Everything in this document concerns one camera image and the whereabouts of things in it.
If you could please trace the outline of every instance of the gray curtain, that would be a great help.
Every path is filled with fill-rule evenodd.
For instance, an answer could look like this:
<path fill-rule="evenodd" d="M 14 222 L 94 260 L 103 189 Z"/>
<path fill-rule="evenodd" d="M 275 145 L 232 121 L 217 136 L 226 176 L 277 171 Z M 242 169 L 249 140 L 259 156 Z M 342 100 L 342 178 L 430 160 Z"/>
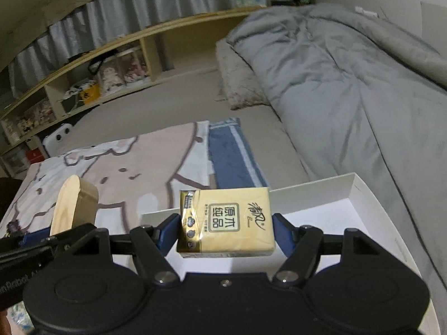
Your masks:
<path fill-rule="evenodd" d="M 8 67 L 12 92 L 19 96 L 69 57 L 117 37 L 179 17 L 233 7 L 235 0 L 93 0 L 50 26 L 14 59 Z"/>

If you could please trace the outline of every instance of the mattress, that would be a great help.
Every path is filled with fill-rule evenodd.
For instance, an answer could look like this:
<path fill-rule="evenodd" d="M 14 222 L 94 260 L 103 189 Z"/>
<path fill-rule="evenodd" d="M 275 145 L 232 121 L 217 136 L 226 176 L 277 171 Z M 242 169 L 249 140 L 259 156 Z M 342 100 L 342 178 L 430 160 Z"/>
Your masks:
<path fill-rule="evenodd" d="M 270 106 L 231 111 L 216 102 L 220 74 L 191 73 L 101 105 L 84 116 L 58 154 L 193 121 L 239 118 L 254 159 L 272 189 L 309 181 L 299 155 Z"/>

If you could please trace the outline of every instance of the open cardboard box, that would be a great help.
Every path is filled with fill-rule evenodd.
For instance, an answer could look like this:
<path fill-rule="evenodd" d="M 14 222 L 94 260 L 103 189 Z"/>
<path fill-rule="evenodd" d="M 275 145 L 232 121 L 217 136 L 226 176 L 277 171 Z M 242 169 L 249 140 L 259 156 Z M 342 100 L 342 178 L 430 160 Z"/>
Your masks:
<path fill-rule="evenodd" d="M 368 186 L 354 173 L 273 190 L 270 192 L 270 205 L 272 213 L 283 214 L 295 226 L 310 224 L 326 234 L 339 235 L 345 228 L 358 228 L 420 274 L 388 214 Z M 170 214 L 178 212 L 177 208 L 146 214 L 141 225 L 157 226 Z M 286 259 L 278 246 L 268 257 L 218 259 L 185 259 L 174 246 L 166 258 L 181 278 L 186 272 L 266 272 L 271 278 Z M 321 257 L 318 271 L 339 260 L 339 255 Z M 432 303 L 419 329 L 426 335 L 440 334 Z"/>

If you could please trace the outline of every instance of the gray comforter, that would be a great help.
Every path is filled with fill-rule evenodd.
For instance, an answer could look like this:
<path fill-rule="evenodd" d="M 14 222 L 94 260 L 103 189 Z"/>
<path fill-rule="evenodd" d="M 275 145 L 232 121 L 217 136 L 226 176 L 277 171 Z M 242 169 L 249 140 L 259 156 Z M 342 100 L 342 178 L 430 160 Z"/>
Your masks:
<path fill-rule="evenodd" d="M 311 179 L 356 172 L 447 328 L 447 60 L 390 22 L 332 4 L 250 15 L 227 41 L 251 65 Z"/>

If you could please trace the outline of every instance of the fluffy pillow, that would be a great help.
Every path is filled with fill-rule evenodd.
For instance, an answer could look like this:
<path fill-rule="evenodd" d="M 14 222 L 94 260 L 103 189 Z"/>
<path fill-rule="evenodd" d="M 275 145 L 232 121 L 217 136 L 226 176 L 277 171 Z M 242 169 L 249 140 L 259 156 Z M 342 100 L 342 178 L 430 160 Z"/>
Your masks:
<path fill-rule="evenodd" d="M 222 91 L 231 109 L 270 105 L 250 66 L 225 39 L 216 43 L 216 58 L 222 76 Z"/>

